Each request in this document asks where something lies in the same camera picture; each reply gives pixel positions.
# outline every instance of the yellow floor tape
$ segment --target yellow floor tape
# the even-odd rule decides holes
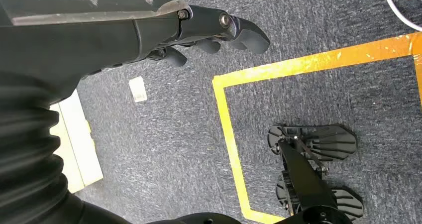
[[[401,35],[215,76],[212,85],[214,87],[231,170],[233,172],[234,184],[236,186],[243,216],[248,220],[264,224],[273,224],[284,219],[284,217],[254,211],[250,207],[230,121],[227,100],[224,93],[225,87],[410,55],[413,55],[415,60],[416,76],[422,104],[422,32]]]

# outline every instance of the white cable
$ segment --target white cable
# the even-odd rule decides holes
[[[414,24],[413,22],[409,21],[407,18],[405,18],[405,16],[403,16],[403,14],[401,14],[399,12],[399,10],[397,9],[396,5],[394,5],[393,0],[387,0],[388,5],[390,5],[391,10],[393,10],[394,14],[402,21],[404,22],[406,25],[408,25],[409,27],[418,30],[418,31],[422,31],[422,27]]]

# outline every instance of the robotic hand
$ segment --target robotic hand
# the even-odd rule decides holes
[[[263,53],[254,23],[183,0],[0,0],[0,223],[126,224],[67,191],[51,104],[79,80],[143,59],[185,64],[176,45]],[[160,224],[239,224],[196,214]]]

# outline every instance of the metal screw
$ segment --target metal screw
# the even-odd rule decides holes
[[[224,28],[228,28],[230,26],[230,16],[227,13],[223,12],[220,15],[220,24]]]
[[[180,10],[177,12],[177,15],[180,19],[188,19],[189,18],[189,12],[186,10]]]
[[[323,172],[323,173],[325,173],[326,175],[328,175],[329,168],[327,168],[327,167],[323,166],[323,167],[322,167],[322,172]]]

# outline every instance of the gray carpet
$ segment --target gray carpet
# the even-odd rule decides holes
[[[214,55],[182,49],[183,68],[143,61],[81,81],[104,179],[78,193],[133,223],[196,212],[240,213],[215,104],[214,75],[413,32],[385,0],[187,0],[256,22],[272,45],[263,55],[223,45]],[[422,24],[422,0],[395,0]],[[148,100],[128,81],[142,76]],[[363,197],[359,223],[422,223],[422,113],[412,57],[226,89],[252,209],[285,215],[275,196],[281,167],[266,144],[270,125],[343,124],[358,152],[330,164],[332,185]]]

